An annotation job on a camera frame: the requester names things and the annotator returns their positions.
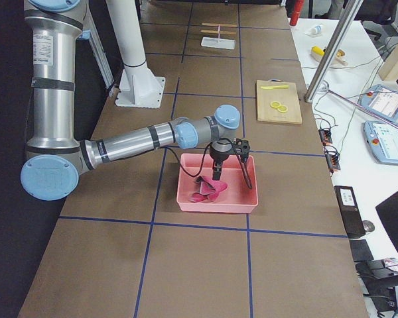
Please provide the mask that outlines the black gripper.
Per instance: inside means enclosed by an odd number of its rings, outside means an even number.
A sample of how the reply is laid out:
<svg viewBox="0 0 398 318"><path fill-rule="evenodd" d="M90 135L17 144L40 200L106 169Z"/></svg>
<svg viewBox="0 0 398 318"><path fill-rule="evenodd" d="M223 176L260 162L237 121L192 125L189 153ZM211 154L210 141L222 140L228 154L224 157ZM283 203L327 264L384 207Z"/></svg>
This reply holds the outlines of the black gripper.
<svg viewBox="0 0 398 318"><path fill-rule="evenodd" d="M222 138L211 143L210 156L213 160L212 179L219 181L222 174L222 166L225 160L233 154L233 144L230 139Z"/></svg>

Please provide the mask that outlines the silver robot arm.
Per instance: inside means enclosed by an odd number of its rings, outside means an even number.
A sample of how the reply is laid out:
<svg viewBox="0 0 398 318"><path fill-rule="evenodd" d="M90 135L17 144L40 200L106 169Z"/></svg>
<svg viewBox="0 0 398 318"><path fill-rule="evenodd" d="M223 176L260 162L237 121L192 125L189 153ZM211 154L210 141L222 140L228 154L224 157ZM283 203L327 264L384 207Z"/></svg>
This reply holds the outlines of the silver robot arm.
<svg viewBox="0 0 398 318"><path fill-rule="evenodd" d="M208 143L226 154L239 127L232 105L192 121L181 117L101 140L74 137L76 40L94 23L87 1L25 1L33 31L33 135L25 146L21 183L35 198L54 201L69 195L79 177L100 164L132 158L177 144L183 149Z"/></svg>

